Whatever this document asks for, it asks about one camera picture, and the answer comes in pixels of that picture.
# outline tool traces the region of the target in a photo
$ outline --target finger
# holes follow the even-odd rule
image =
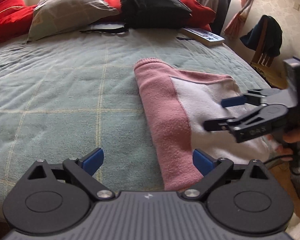
[[[267,138],[269,141],[271,141],[271,140],[274,139],[272,134],[267,134],[267,135],[266,135],[266,138]]]
[[[295,143],[300,141],[300,128],[287,132],[282,136],[282,139],[287,143]]]
[[[279,155],[293,155],[293,151],[290,148],[283,148],[282,145],[280,145],[276,151]],[[285,162],[289,162],[293,160],[292,157],[285,157],[281,159]]]

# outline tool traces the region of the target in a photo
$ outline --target light blue bedspread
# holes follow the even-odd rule
[[[207,48],[177,35],[72,32],[0,44],[0,220],[5,196],[38,158],[60,163],[102,147],[105,161],[95,176],[104,185],[114,191],[163,188],[133,73],[139,59],[229,74],[242,91],[268,87],[226,46]]]

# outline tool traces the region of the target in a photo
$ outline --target cable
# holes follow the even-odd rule
[[[268,164],[268,163],[270,163],[270,162],[273,162],[273,161],[275,161],[275,160],[279,160],[279,159],[287,158],[287,157],[293,158],[293,155],[278,155],[278,156],[276,156],[276,157],[273,157],[273,158],[271,158],[271,159],[265,161],[263,164],[266,165],[266,164]]]
[[[299,155],[295,155],[295,154],[293,154],[293,155],[278,155],[278,156],[276,156],[276,157],[273,157],[273,158],[271,158],[271,159],[265,161],[263,164],[266,165],[266,164],[268,164],[268,163],[270,163],[270,162],[273,162],[273,161],[275,161],[275,160],[282,159],[282,158],[287,158],[287,157],[290,157],[290,158],[292,158],[293,160],[296,160],[296,161],[300,161],[300,156],[299,156]],[[294,171],[292,170],[292,168],[290,168],[290,171],[291,171],[291,173],[292,173],[293,175],[296,175],[296,176],[300,175],[300,173],[294,172]]]

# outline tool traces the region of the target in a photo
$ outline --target curtain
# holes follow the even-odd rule
[[[239,37],[240,31],[247,20],[252,3],[253,0],[241,0],[242,9],[234,16],[224,31],[227,37],[232,40]]]

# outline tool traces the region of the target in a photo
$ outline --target book cover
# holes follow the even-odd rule
[[[200,28],[182,28],[180,32],[190,38],[193,38],[206,46],[219,45],[224,38]]]

